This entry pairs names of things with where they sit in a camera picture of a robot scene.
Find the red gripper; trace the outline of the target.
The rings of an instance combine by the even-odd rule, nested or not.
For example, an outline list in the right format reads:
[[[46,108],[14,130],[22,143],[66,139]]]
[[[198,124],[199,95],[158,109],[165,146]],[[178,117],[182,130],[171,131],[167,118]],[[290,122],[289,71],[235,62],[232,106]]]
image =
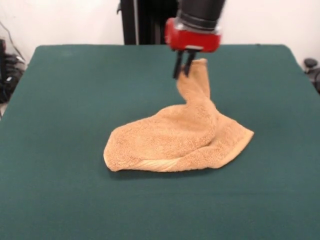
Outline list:
[[[188,77],[197,52],[215,52],[220,46],[221,33],[219,28],[213,31],[197,31],[188,28],[177,17],[171,17],[165,24],[164,40],[172,50],[177,51],[172,77],[178,79],[184,51],[188,50],[188,57],[184,65],[184,74]]]

